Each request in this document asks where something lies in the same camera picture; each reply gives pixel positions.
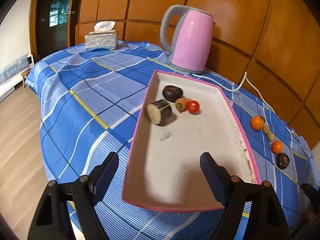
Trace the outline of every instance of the red cherry tomato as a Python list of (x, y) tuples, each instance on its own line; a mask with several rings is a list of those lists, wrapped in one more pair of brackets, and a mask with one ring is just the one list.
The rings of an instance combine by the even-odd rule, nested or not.
[(196, 114), (199, 111), (199, 103), (195, 100), (191, 100), (188, 104), (187, 104), (187, 108), (190, 114)]

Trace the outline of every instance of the door glass panel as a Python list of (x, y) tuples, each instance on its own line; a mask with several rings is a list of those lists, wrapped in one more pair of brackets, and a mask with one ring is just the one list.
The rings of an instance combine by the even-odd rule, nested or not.
[(51, 0), (49, 27), (66, 23), (68, 20), (69, 0)]

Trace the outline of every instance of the silver bolt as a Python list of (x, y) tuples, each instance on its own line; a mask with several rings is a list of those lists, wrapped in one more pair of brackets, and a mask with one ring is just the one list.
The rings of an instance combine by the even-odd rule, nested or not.
[(82, 176), (79, 178), (79, 180), (80, 180), (81, 182), (85, 182), (85, 181), (87, 181), (88, 179), (89, 179), (88, 175), (82, 175)]
[(232, 177), (231, 177), (231, 180), (232, 180), (233, 182), (239, 182), (239, 181), (240, 181), (240, 178), (239, 178), (238, 176), (232, 176)]
[(54, 179), (48, 182), (49, 187), (52, 187), (54, 184), (56, 184), (56, 181)]
[(266, 187), (270, 187), (270, 186), (271, 186), (271, 183), (270, 183), (269, 181), (265, 180), (265, 181), (263, 182), (263, 185), (265, 185)]

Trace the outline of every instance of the silver ornate tissue box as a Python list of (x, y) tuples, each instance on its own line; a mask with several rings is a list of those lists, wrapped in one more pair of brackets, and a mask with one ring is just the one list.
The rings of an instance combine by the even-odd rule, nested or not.
[(118, 44), (118, 31), (94, 31), (84, 36), (85, 51), (94, 49), (116, 49)]

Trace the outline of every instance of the kettle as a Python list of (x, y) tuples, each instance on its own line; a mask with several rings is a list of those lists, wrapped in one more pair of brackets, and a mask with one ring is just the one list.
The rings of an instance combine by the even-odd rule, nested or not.
[[(166, 41), (166, 30), (174, 14), (181, 16), (171, 46)], [(163, 16), (160, 41), (170, 53), (169, 64), (175, 69), (201, 74), (210, 51), (213, 18), (210, 14), (185, 5), (172, 5)]]

